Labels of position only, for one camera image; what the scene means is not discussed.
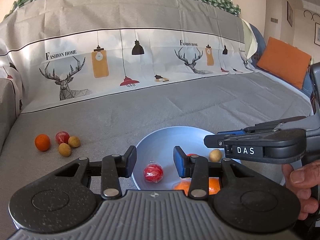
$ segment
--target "plate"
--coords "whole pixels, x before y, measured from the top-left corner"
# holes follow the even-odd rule
[[[180,146],[186,154],[195,153],[208,158],[213,149],[208,149],[203,142],[213,133],[189,126],[172,126],[154,131],[137,144],[137,162],[132,178],[141,190],[171,190],[172,185],[180,181],[173,162],[173,148]],[[146,182],[143,170],[151,162],[158,163],[164,170],[164,176],[158,183]]]

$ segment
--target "metal pin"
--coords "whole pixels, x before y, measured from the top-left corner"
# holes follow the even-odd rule
[[[103,191],[103,194],[106,197],[115,197],[119,194],[119,190],[117,190],[115,188],[107,188]]]
[[[204,197],[207,195],[207,193],[203,189],[194,189],[191,191],[191,195],[193,197]]]

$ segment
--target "orange cushion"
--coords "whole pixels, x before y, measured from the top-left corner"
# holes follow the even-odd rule
[[[270,37],[257,66],[302,89],[310,59],[309,54]]]

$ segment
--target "orange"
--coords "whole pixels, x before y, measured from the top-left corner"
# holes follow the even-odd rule
[[[35,145],[39,151],[45,152],[50,148],[50,138],[46,134],[39,134],[35,138]]]
[[[174,190],[184,190],[184,193],[188,195],[190,180],[182,179],[179,184],[177,184],[173,189]],[[209,178],[209,195],[217,194],[220,191],[220,184],[218,178]]]

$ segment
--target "framed picture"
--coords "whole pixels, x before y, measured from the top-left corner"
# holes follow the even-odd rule
[[[319,23],[316,23],[315,44],[320,46],[320,24]]]
[[[289,2],[287,1],[287,20],[290,24],[290,26],[292,27],[293,24],[293,10],[289,4]]]

